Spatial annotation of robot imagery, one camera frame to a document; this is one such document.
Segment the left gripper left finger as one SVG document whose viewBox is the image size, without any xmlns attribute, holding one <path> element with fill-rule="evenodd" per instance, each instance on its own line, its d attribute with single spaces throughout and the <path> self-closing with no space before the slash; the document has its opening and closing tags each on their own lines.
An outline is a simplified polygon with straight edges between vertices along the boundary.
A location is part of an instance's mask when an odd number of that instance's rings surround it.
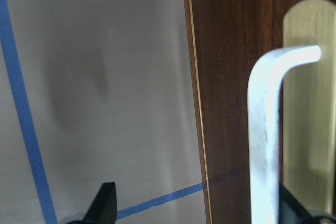
<svg viewBox="0 0 336 224">
<path fill-rule="evenodd" d="M 65 219 L 60 223 L 114 224 L 117 220 L 117 190 L 115 182 L 103 183 L 90 207 L 81 219 Z"/>
</svg>

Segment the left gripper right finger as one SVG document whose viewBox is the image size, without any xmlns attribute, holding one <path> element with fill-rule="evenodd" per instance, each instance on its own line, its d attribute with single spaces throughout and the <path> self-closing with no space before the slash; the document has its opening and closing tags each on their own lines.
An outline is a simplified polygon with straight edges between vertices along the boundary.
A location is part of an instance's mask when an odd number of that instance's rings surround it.
<svg viewBox="0 0 336 224">
<path fill-rule="evenodd" d="M 335 223 L 335 216 L 323 211 L 307 210 L 283 184 L 280 184 L 278 223 Z"/>
</svg>

